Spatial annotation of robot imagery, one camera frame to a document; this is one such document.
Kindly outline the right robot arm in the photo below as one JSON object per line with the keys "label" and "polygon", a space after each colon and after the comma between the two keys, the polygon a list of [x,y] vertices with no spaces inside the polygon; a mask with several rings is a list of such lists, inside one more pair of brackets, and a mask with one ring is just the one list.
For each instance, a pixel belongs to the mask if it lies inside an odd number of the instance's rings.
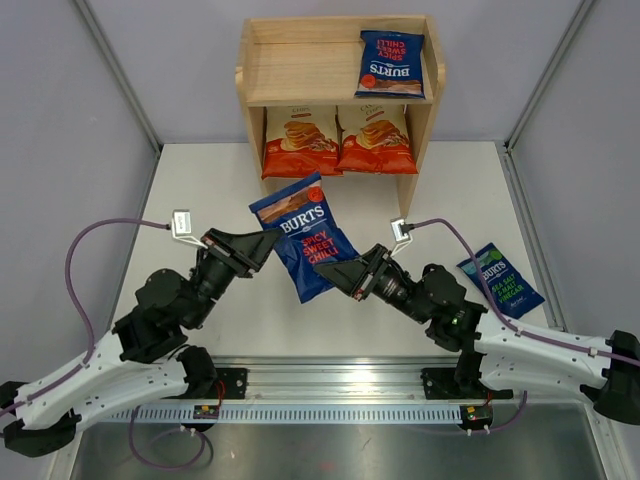
{"label": "right robot arm", "polygon": [[425,325],[429,339],[458,354],[454,381],[465,398],[506,390],[566,395],[611,420],[639,422],[639,341],[631,333],[585,336],[502,318],[467,300],[441,265],[426,265],[413,280],[382,245],[314,270],[356,301],[375,296]]}

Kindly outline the cassava chips bag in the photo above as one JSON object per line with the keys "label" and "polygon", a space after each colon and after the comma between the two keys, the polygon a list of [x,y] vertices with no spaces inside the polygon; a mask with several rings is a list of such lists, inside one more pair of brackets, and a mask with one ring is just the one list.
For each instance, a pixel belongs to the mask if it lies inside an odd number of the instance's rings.
{"label": "cassava chips bag", "polygon": [[268,107],[261,177],[341,176],[336,113],[335,106]]}
{"label": "cassava chips bag", "polygon": [[342,144],[337,168],[377,174],[417,174],[404,106],[340,105]]}

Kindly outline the blue Burts salt vinegar bag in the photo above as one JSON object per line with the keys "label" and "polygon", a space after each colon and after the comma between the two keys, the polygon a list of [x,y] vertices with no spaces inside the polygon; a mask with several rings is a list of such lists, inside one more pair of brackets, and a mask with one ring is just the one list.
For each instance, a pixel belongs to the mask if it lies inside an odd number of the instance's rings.
{"label": "blue Burts salt vinegar bag", "polygon": [[477,251],[475,257],[481,267],[482,278],[503,315],[520,319],[545,302],[493,243]]}

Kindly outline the wooden two-tier shelf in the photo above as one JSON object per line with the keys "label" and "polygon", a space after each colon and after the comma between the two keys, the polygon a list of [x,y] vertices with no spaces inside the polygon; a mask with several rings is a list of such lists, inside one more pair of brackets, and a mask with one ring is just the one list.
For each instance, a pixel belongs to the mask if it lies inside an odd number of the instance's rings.
{"label": "wooden two-tier shelf", "polygon": [[[355,97],[364,42],[362,30],[423,34],[424,99]],[[417,174],[396,179],[399,210],[410,210],[446,84],[446,66],[434,19],[428,15],[250,18],[244,22],[235,71],[257,173],[266,192],[279,179],[263,179],[268,107],[298,105],[404,106]]]}

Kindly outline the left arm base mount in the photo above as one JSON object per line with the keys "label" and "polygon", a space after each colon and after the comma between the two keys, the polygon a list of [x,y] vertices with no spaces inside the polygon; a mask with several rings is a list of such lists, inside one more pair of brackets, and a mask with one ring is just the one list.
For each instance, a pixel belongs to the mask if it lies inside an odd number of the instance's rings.
{"label": "left arm base mount", "polygon": [[217,381],[202,395],[200,399],[207,401],[218,400],[218,394],[223,394],[223,400],[244,400],[248,386],[249,370],[241,367],[217,367]]}

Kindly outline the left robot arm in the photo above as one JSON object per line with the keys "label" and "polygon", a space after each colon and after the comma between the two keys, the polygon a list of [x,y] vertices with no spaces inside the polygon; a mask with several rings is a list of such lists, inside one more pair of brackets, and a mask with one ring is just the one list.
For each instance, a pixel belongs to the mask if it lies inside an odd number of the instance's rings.
{"label": "left robot arm", "polygon": [[[270,229],[202,237],[188,277],[161,269],[136,291],[136,305],[90,355],[49,376],[1,386],[1,406],[15,419],[3,428],[7,449],[30,458],[55,452],[99,421],[163,398],[198,399],[218,374],[203,347],[187,343],[231,282],[264,266],[283,233]],[[63,381],[67,369],[73,376]]]}

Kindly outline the blue Burts chilli bag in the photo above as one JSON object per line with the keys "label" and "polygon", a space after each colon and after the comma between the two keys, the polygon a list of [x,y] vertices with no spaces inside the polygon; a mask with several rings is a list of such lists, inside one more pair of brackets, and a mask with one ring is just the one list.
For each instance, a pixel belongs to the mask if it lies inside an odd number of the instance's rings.
{"label": "blue Burts chilli bag", "polygon": [[364,42],[355,97],[424,99],[423,34],[362,30]]}
{"label": "blue Burts chilli bag", "polygon": [[318,172],[253,202],[249,210],[263,229],[278,228],[284,232],[275,251],[301,303],[333,288],[314,271],[316,265],[358,256],[334,219]]}

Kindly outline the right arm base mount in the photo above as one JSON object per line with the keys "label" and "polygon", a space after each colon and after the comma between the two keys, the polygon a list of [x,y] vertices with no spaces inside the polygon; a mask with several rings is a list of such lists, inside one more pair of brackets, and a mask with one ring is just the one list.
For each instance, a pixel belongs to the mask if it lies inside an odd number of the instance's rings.
{"label": "right arm base mount", "polygon": [[420,371],[420,381],[426,400],[481,400],[487,394],[482,389],[461,387],[454,378],[453,367],[425,367]]}

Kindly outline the aluminium mounting rail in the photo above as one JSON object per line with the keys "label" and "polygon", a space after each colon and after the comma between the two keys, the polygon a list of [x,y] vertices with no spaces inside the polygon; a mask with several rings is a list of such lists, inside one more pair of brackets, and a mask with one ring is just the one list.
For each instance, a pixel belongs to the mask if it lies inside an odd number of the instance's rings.
{"label": "aluminium mounting rail", "polygon": [[112,421],[137,424],[456,425],[468,400],[426,400],[425,367],[446,357],[231,358],[216,367],[249,370],[244,400],[158,400]]}

